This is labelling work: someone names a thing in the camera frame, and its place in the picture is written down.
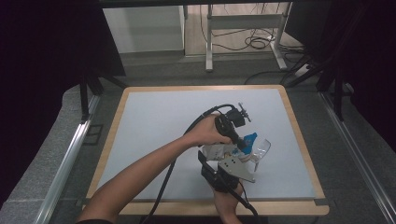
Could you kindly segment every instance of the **hand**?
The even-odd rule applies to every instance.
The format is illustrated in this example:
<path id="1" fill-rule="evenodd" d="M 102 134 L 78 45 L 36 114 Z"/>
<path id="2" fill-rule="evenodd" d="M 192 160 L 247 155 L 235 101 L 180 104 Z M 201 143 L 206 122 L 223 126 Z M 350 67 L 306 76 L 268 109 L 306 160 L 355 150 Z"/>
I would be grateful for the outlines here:
<path id="1" fill-rule="evenodd" d="M 192 139 L 195 146 L 212 145 L 215 143 L 231 144 L 229 137 L 219 134 L 215 126 L 215 117 L 218 115 L 211 114 L 198 122 L 191 131 L 184 136 Z"/>
<path id="2" fill-rule="evenodd" d="M 223 193 L 215 191 L 213 188 L 213 194 L 215 197 L 216 210 L 220 215 L 220 218 L 224 224 L 239 224 L 241 223 L 236 216 L 236 206 L 238 205 L 238 200 L 230 193 Z M 242 186 L 238 184 L 235 192 L 239 195 L 242 194 Z"/>

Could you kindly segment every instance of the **black cable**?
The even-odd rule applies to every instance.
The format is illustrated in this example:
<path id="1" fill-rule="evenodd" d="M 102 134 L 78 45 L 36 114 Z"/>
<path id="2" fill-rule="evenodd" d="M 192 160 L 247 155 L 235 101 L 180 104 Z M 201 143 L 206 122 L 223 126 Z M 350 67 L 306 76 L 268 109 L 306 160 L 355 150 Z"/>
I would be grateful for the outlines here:
<path id="1" fill-rule="evenodd" d="M 350 21 L 351 20 L 351 16 L 346 14 L 342 21 Z M 304 50 L 304 56 L 310 54 L 311 52 L 314 52 L 315 50 L 319 49 L 320 47 L 327 47 L 327 43 L 329 41 L 332 41 L 335 39 L 336 35 L 342 31 L 346 26 L 347 26 L 348 22 L 343 22 L 342 24 L 338 25 L 337 27 L 335 27 L 332 32 L 326 36 L 326 38 L 324 40 L 321 40 L 317 45 L 315 45 L 313 48 L 309 49 L 309 50 Z M 293 66 L 296 67 L 298 63 L 301 63 L 301 60 L 304 58 L 304 56 Z M 299 68 L 296 68 L 297 70 L 302 68 L 306 63 L 310 62 L 311 60 L 313 60 L 312 58 L 308 59 L 306 62 L 302 63 Z M 280 85 L 285 86 L 285 80 L 290 76 L 290 73 L 286 74 L 285 76 L 282 77 L 282 80 L 280 81 Z"/>
<path id="2" fill-rule="evenodd" d="M 229 104 L 214 106 L 214 107 L 212 107 L 212 108 L 206 110 L 206 112 L 204 112 L 200 117 L 198 117 L 198 118 L 189 126 L 189 128 L 186 130 L 186 132 L 184 132 L 184 134 L 186 134 L 186 133 L 188 133 L 189 131 L 191 131 L 191 129 L 193 129 L 193 128 L 195 127 L 195 125 L 196 125 L 199 121 L 201 121 L 202 119 L 206 118 L 208 115 L 212 114 L 213 112 L 218 111 L 220 108 L 223 108 L 223 107 L 226 107 L 226 106 L 229 106 L 231 109 L 235 109 L 235 106 L 229 105 Z M 158 205 L 160 204 L 161 198 L 163 197 L 163 192 L 165 191 L 166 185 L 168 184 L 169 178 L 170 178 L 170 176 L 171 176 L 171 174 L 172 174 L 172 172 L 173 172 L 173 169 L 174 169 L 174 167 L 175 167 L 175 163 L 176 163 L 176 160 L 174 160 L 174 161 L 169 165 L 168 172 L 166 173 L 165 179 L 163 180 L 163 184 L 161 185 L 161 189 L 160 189 L 160 191 L 158 192 L 157 199 L 155 200 L 155 203 L 154 203 L 154 205 L 152 206 L 151 211 L 150 211 L 149 214 L 146 216 L 145 220 L 143 220 L 142 224 L 147 223 L 147 222 L 151 219 L 151 217 L 154 215 L 155 210 L 157 210 L 157 207 L 158 207 Z"/>
<path id="3" fill-rule="evenodd" d="M 277 3 L 276 13 L 279 10 L 280 3 Z"/>
<path id="4" fill-rule="evenodd" d="M 244 85 L 247 85 L 248 82 L 249 82 L 251 79 L 253 79 L 254 77 L 257 77 L 257 76 L 259 76 L 259 75 L 269 74 L 269 73 L 286 73 L 286 72 L 288 72 L 288 71 L 279 71 L 279 70 L 278 70 L 278 71 L 264 71 L 264 72 L 259 72 L 259 73 L 253 74 L 253 75 L 251 75 L 250 77 L 248 77 L 248 78 L 245 80 Z"/>
<path id="5" fill-rule="evenodd" d="M 247 196 L 247 192 L 245 191 L 245 187 L 244 187 L 244 185 L 242 184 L 242 182 L 239 180 L 239 184 L 241 185 L 241 187 L 242 187 L 242 191 L 244 191 L 244 194 L 245 194 L 245 200 L 248 202 L 248 196 Z"/>
<path id="6" fill-rule="evenodd" d="M 268 6 L 268 3 L 264 3 L 264 4 L 262 5 L 262 14 L 265 13 L 265 9 L 267 8 L 267 6 Z"/>
<path id="7" fill-rule="evenodd" d="M 259 6 L 259 4 L 258 3 L 256 3 L 256 6 L 254 6 L 254 8 L 256 8 L 256 7 L 258 7 Z M 251 11 L 250 11 L 250 14 L 254 11 L 254 8 L 253 9 L 251 9 Z M 258 13 L 257 13 L 258 14 Z"/>
<path id="8" fill-rule="evenodd" d="M 299 63 L 300 61 L 293 61 L 292 59 L 288 58 L 288 55 L 295 55 L 295 54 L 303 54 L 303 57 L 304 57 L 304 53 L 302 53 L 302 52 L 292 52 L 292 53 L 285 53 L 284 58 L 286 61 L 288 61 L 290 63 Z"/>
<path id="9" fill-rule="evenodd" d="M 279 44 L 279 46 L 280 47 L 284 47 L 284 48 L 288 48 L 288 49 L 299 49 L 299 48 L 304 48 L 304 45 L 302 45 L 302 46 L 286 46 L 286 45 L 282 45 L 282 44 Z"/>
<path id="10" fill-rule="evenodd" d="M 301 59 L 290 69 L 290 72 L 288 72 L 287 74 L 285 74 L 282 79 L 280 80 L 279 84 L 282 86 L 285 86 L 285 81 L 286 79 L 291 76 L 292 74 L 294 74 L 295 72 L 297 72 L 300 68 L 302 68 L 306 63 L 309 63 L 312 58 L 309 58 L 308 60 L 306 60 L 305 62 L 302 63 L 303 61 L 303 57 L 301 57 Z"/>
<path id="11" fill-rule="evenodd" d="M 203 26 L 203 22 L 202 22 L 202 6 L 200 6 L 199 10 L 200 10 L 201 32 L 202 32 L 202 35 L 203 35 L 203 38 L 204 38 L 205 42 L 207 43 L 207 39 L 206 39 L 205 32 L 204 32 L 204 26 Z M 244 32 L 244 31 L 248 31 L 248 30 L 250 30 L 250 29 L 238 30 L 238 31 L 234 31 L 234 32 L 230 32 L 230 33 L 226 33 L 226 34 L 222 34 L 222 35 L 231 35 L 231 34 L 236 34 L 236 33 Z M 240 48 L 240 49 L 231 49 L 231 48 L 228 48 L 228 47 L 220 45 L 220 44 L 212 44 L 212 45 L 213 46 L 218 46 L 218 47 L 221 47 L 221 48 L 224 48 L 224 49 L 228 49 L 228 50 L 233 50 L 233 51 L 247 49 L 248 47 L 252 47 L 253 49 L 265 49 L 269 45 L 271 40 L 268 40 L 267 38 L 263 38 L 263 37 L 260 37 L 260 36 L 254 36 L 256 34 L 257 30 L 262 30 L 262 31 L 268 33 L 270 36 L 273 36 L 273 34 L 274 34 L 274 33 L 270 33 L 269 31 L 267 31 L 265 29 L 253 29 L 253 30 L 250 30 L 251 31 L 250 36 L 245 39 L 245 44 L 246 45 L 244 47 Z M 214 37 L 222 36 L 222 35 L 214 35 L 213 32 L 211 34 Z M 258 43 L 262 44 L 262 46 L 260 46 L 260 47 L 255 46 L 255 44 L 257 45 Z"/>
<path id="12" fill-rule="evenodd" d="M 227 185 L 227 183 L 224 181 L 224 179 L 218 175 L 219 180 L 221 183 L 224 185 L 224 187 L 227 189 L 227 191 L 232 194 L 238 202 L 240 202 L 242 205 L 245 206 L 248 210 L 251 211 L 253 216 L 256 218 L 256 222 L 258 224 L 262 224 L 262 221 L 260 220 L 259 214 L 257 213 L 256 209 L 251 205 L 248 201 L 245 201 L 239 194 L 237 194 L 230 186 Z"/>
<path id="13" fill-rule="evenodd" d="M 288 54 L 308 54 L 305 50 L 302 49 L 284 49 L 280 48 L 283 53 Z"/>
<path id="14" fill-rule="evenodd" d="M 227 12 L 227 15 L 230 15 L 230 13 L 228 13 L 227 8 L 226 8 L 227 4 L 224 4 L 224 10 Z"/>

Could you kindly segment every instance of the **wooden border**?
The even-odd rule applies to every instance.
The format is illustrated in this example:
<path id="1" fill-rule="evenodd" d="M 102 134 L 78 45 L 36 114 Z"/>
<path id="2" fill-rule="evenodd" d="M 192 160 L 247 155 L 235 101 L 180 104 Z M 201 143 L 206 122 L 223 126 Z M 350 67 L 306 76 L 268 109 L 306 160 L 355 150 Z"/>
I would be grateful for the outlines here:
<path id="1" fill-rule="evenodd" d="M 285 109 L 288 113 L 291 127 L 294 130 L 297 143 L 299 144 L 306 169 L 309 173 L 312 185 L 314 187 L 316 198 L 325 200 L 325 195 L 318 180 L 314 165 L 309 156 L 308 149 L 300 131 L 297 119 L 292 111 L 290 100 L 283 86 L 280 85 L 252 85 L 252 86 L 173 86 L 173 87 L 130 87 L 125 89 L 120 99 L 120 104 L 114 116 L 113 123 L 107 136 L 107 140 L 93 175 L 87 198 L 96 191 L 99 180 L 106 167 L 106 162 L 110 154 L 110 150 L 114 143 L 114 138 L 120 124 L 120 119 L 130 92 L 141 91 L 222 91 L 222 90 L 262 90 L 277 89 L 282 98 Z M 316 205 L 314 200 L 303 201 L 265 201 L 251 203 L 262 216 L 324 216 L 330 211 L 328 205 Z M 129 203 L 122 211 L 122 215 L 146 215 L 152 208 L 153 203 Z M 238 204 L 236 209 L 238 215 L 251 215 L 242 204 Z M 182 202 L 182 203 L 161 203 L 156 210 L 156 215 L 168 216 L 217 216 L 218 213 L 212 201 L 204 202 Z"/>

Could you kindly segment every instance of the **white bracket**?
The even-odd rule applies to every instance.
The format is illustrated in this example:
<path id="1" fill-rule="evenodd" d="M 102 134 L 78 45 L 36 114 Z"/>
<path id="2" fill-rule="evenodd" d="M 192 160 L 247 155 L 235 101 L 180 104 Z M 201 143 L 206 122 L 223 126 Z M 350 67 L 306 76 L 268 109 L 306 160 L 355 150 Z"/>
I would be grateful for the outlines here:
<path id="1" fill-rule="evenodd" d="M 212 5 L 207 6 L 206 72 L 213 71 L 212 30 L 277 28 L 275 41 L 270 46 L 281 70 L 288 67 L 279 50 L 279 41 L 289 16 L 290 3 L 282 14 L 213 16 Z"/>

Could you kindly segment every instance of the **gray carpet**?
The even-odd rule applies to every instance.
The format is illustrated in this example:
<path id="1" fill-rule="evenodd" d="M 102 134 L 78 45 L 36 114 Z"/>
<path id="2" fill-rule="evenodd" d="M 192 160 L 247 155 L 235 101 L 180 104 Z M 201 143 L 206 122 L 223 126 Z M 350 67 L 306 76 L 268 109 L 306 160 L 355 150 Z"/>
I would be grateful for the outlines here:
<path id="1" fill-rule="evenodd" d="M 277 70 L 274 59 L 268 55 L 232 56 L 215 58 L 214 72 L 205 72 L 202 58 L 179 58 L 176 61 L 151 60 L 129 65 L 123 58 L 127 77 L 120 80 L 131 86 L 179 86 L 179 85 L 242 85 L 250 76 L 262 71 Z M 265 74 L 255 77 L 248 84 L 277 84 L 281 74 Z M 334 127 L 325 105 L 315 89 L 317 77 L 288 89 L 293 111 L 300 124 L 318 178 L 330 203 L 330 214 L 316 220 L 314 217 L 269 217 L 268 222 L 280 223 L 387 223 L 370 190 L 366 187 L 354 161 L 347 151 L 340 134 Z M 85 139 L 74 168 L 64 187 L 50 223 L 73 223 L 81 211 L 80 200 L 85 198 L 92 175 L 99 160 L 106 136 L 114 117 L 122 89 L 102 80 L 105 92 L 101 96 L 92 120 L 92 132 L 101 130 L 100 136 Z M 63 157 L 67 143 L 73 135 L 79 119 L 78 89 L 64 96 L 59 128 L 54 125 L 40 149 L 39 156 L 29 168 L 21 183 L 2 208 L 0 223 L 31 223 L 45 197 L 56 166 Z M 394 199 L 396 197 L 396 156 L 388 145 L 356 112 L 347 98 L 344 100 L 346 124 L 378 179 Z M 140 217 L 121 216 L 119 223 L 139 223 Z"/>

